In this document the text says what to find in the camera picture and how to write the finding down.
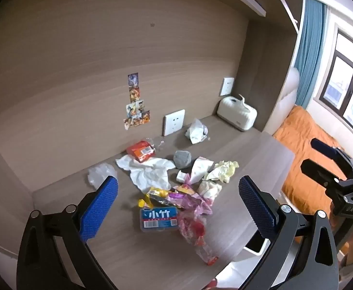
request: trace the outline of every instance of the window sill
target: window sill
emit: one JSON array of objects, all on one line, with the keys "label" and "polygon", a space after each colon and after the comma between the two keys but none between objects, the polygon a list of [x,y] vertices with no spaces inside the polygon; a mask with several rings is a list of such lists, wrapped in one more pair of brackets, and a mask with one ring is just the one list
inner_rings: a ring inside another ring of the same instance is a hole
[{"label": "window sill", "polygon": [[314,101],[316,101],[319,105],[327,109],[336,119],[338,119],[341,123],[344,124],[346,128],[350,130],[350,132],[353,134],[353,129],[339,116],[337,115],[329,106],[327,106],[325,103],[319,100],[318,97],[313,98]]}]

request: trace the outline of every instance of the window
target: window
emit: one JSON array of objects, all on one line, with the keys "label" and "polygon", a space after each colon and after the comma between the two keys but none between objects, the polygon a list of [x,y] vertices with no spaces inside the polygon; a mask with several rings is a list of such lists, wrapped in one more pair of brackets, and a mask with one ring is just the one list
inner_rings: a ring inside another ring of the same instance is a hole
[{"label": "window", "polygon": [[341,31],[320,100],[353,129],[353,40]]}]

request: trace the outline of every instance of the curtain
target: curtain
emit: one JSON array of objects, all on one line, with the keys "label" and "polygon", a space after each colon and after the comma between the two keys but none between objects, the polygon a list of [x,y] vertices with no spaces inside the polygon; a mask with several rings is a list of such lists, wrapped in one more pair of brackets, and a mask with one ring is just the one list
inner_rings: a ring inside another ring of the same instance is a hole
[{"label": "curtain", "polygon": [[327,6],[317,0],[305,0],[303,33],[295,67],[300,73],[296,104],[307,108],[315,88],[326,32]]}]

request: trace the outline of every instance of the white power outlet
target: white power outlet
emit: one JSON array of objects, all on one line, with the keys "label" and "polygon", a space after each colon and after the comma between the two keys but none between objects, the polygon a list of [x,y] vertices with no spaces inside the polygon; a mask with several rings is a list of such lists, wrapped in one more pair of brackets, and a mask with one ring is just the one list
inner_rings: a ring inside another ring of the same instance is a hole
[{"label": "white power outlet", "polygon": [[233,85],[234,85],[234,77],[225,77],[223,79],[221,93],[219,95],[224,96],[226,94],[231,94]]},{"label": "white power outlet", "polygon": [[179,110],[165,116],[163,135],[167,136],[183,127],[185,110]]}]

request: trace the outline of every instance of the desk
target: desk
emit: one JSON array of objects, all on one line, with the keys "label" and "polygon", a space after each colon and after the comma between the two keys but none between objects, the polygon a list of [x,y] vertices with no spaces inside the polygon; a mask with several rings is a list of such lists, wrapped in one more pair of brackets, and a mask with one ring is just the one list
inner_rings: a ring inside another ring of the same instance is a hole
[{"label": "desk", "polygon": [[[188,150],[193,159],[203,156],[214,162],[238,161],[239,168],[216,198],[213,214],[207,216],[205,240],[219,256],[207,266],[178,231],[144,233],[140,230],[137,200],[142,197],[129,173],[116,166],[117,155],[106,162],[118,171],[119,192],[95,238],[88,246],[101,267],[120,290],[199,290],[239,254],[256,231],[238,194],[239,179],[248,174],[262,191],[277,197],[287,177],[294,154],[267,133],[252,128],[240,132],[216,116],[204,118],[210,140],[192,145],[181,130],[164,138],[157,157],[171,159],[176,150]],[[177,169],[169,171],[175,185]],[[34,192],[35,207],[44,214],[78,204],[93,191],[87,183],[87,169]],[[62,254],[67,265],[68,256]],[[74,268],[67,267],[79,282]]]}]

